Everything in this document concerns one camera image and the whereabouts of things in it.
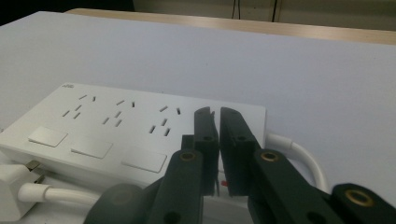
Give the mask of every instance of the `wooden table edge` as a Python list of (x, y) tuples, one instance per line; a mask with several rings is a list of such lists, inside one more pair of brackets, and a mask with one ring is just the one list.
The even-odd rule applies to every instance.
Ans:
[(240, 21), (221, 18), (110, 11), (88, 8), (75, 8), (66, 11), (65, 13), (111, 19), (153, 21), (268, 35), (289, 35), (315, 39), (396, 45), (396, 32), (393, 31), (362, 30), (268, 21)]

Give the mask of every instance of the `power strip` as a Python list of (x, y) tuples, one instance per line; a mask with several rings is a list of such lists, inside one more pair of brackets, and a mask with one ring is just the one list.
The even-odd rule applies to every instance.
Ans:
[[(206, 106), (215, 112), (218, 131), (221, 107), (239, 111), (264, 146), (262, 106), (65, 83), (0, 134), (0, 149), (14, 161), (40, 161), (44, 169), (95, 185), (145, 187), (164, 175), (181, 136), (193, 134), (194, 112)], [(220, 182), (222, 169), (219, 161)], [(245, 221), (234, 217), (246, 204), (225, 187), (220, 198), (206, 198), (208, 208), (223, 211), (206, 209), (206, 216)]]

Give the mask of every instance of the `white table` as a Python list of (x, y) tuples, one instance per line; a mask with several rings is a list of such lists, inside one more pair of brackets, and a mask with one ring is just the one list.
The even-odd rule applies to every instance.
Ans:
[[(41, 12), (0, 27), (0, 128), (64, 82), (264, 105), (267, 129), (308, 148), (332, 186), (395, 206), (395, 59), (392, 45)], [(20, 223), (82, 222), (88, 210), (40, 204)]]

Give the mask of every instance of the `plug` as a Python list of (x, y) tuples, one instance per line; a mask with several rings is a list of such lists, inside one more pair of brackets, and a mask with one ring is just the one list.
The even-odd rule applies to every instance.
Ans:
[(35, 205), (20, 202), (18, 192), (23, 184), (38, 183), (43, 179), (43, 175), (32, 172), (39, 164), (30, 161), (26, 165), (0, 165), (0, 222), (17, 221)]

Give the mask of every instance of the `brass screw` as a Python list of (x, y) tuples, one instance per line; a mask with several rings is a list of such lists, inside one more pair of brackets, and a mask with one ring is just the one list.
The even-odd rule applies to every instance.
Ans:
[(184, 152), (180, 155), (183, 161), (193, 161), (195, 159), (195, 154), (192, 152)]
[(263, 152), (262, 159), (265, 161), (278, 161), (279, 157), (273, 152)]
[(373, 199), (365, 192), (358, 189), (348, 189), (346, 191), (346, 197), (353, 203), (363, 207), (371, 207), (374, 205)]

